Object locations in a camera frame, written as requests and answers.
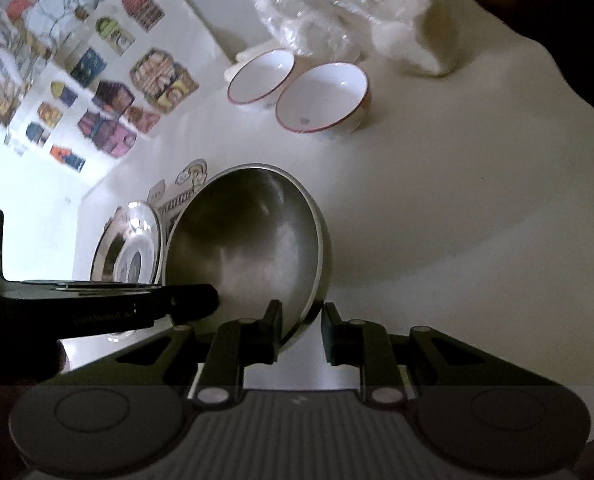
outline white table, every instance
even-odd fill
[[[273,164],[326,218],[328,300],[343,318],[392,333],[427,324],[568,384],[588,404],[594,436],[594,110],[543,47],[473,0],[451,1],[459,69],[418,78],[364,62],[373,108],[350,136],[289,134],[220,92],[169,137],[136,146],[80,206],[74,278],[89,275],[115,207],[160,178],[172,184],[190,160],[204,158],[209,177]],[[328,367],[319,340],[317,325],[275,366],[247,370],[246,385],[352,385],[356,372]]]

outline white bowl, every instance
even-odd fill
[[[271,109],[295,72],[295,55],[271,50],[248,61],[228,85],[228,100],[243,110]]]
[[[277,101],[278,123],[290,132],[350,133],[370,108],[368,76],[350,63],[317,66],[295,79]]]

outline metal plate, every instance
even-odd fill
[[[156,283],[162,244],[154,210],[144,202],[130,202],[115,213],[99,240],[91,281]]]
[[[163,282],[209,283],[219,291],[217,311],[194,324],[199,333],[259,319],[270,300],[280,300],[285,346],[316,316],[330,259],[325,222],[303,186],[279,168],[244,165],[213,177],[180,214]]]

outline plate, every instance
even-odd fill
[[[157,283],[163,240],[155,211],[130,202],[106,225],[94,252],[93,282]]]

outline black mount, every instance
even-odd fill
[[[552,471],[574,465],[586,444],[590,415],[571,390],[437,330],[389,335],[376,323],[341,321],[332,303],[324,305],[321,330],[330,364],[360,368],[363,402],[395,400],[389,388],[404,392],[405,365],[418,391],[407,418],[429,445],[465,467]]]
[[[2,226],[0,211],[1,369],[10,372],[11,364],[32,367],[40,359],[28,350],[45,346],[48,355],[58,338],[143,328],[166,313],[177,323],[120,352],[56,375],[17,402],[10,416],[11,434],[27,463],[44,471],[66,478],[128,473],[172,454],[184,438],[194,438],[193,432],[202,438],[226,431],[229,424],[239,424],[243,449],[260,430],[255,433],[251,426],[241,425],[242,410],[250,420],[262,416],[273,431],[291,432],[286,442],[302,431],[299,428],[313,424],[315,413],[325,413],[316,422],[318,428],[330,438],[345,439],[362,456],[376,453],[374,460],[380,459],[372,444],[361,435],[350,442],[338,428],[348,424],[347,416],[360,433],[371,432],[372,437],[390,424],[389,431],[416,433],[415,452],[432,450],[443,463],[495,476],[534,476],[571,466],[586,443],[586,406],[560,384],[429,327],[415,326],[408,336],[400,336],[368,320],[343,321],[332,303],[319,305],[326,358],[333,366],[360,369],[358,394],[296,392],[293,398],[292,392],[247,392],[242,387],[245,367],[277,359],[279,301],[271,301],[259,320],[232,320],[213,335],[196,335],[185,322],[216,309],[216,291],[209,285],[193,290],[7,282],[1,271]],[[402,366],[416,388],[414,398],[406,395]],[[42,370],[35,376],[53,373]],[[189,400],[192,384],[196,389]],[[318,409],[302,410],[304,399]],[[295,426],[285,427],[278,418]],[[200,419],[207,426],[195,424]],[[389,457],[397,457],[398,446],[407,449],[408,456],[414,447],[409,440],[381,442],[380,446],[390,446]],[[277,446],[293,456],[294,450],[283,449],[284,444]],[[321,442],[328,444],[327,439]],[[339,453],[341,445],[334,444],[331,452]],[[322,450],[314,451],[325,460]],[[310,456],[299,458],[299,463],[303,460]],[[396,458],[392,471],[402,471],[401,465],[409,461]]]
[[[148,328],[167,314],[184,323],[219,306],[211,285],[9,282],[2,273],[3,226],[0,211],[0,377],[51,377],[59,339]]]

